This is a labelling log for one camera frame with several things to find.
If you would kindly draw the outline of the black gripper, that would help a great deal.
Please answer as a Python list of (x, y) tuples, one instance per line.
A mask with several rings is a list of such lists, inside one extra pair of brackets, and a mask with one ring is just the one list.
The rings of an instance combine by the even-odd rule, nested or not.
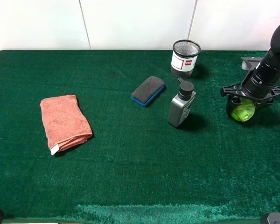
[(255, 110), (261, 108), (261, 103), (267, 102), (277, 96), (280, 96), (280, 87), (274, 86), (264, 97), (256, 97), (250, 94), (241, 84), (225, 86), (220, 90), (222, 97), (227, 96), (226, 112), (231, 117), (232, 111), (241, 105), (240, 98), (250, 99), (254, 102)]

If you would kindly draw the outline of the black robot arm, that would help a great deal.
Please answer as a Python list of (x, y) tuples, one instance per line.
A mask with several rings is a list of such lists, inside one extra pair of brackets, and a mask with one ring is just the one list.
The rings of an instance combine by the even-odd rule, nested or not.
[(276, 28), (270, 48), (263, 58), (243, 57), (242, 68), (248, 70), (241, 83), (222, 87), (220, 94), (227, 96), (226, 112), (236, 121), (245, 122), (255, 110), (271, 105), (280, 96), (280, 25)]

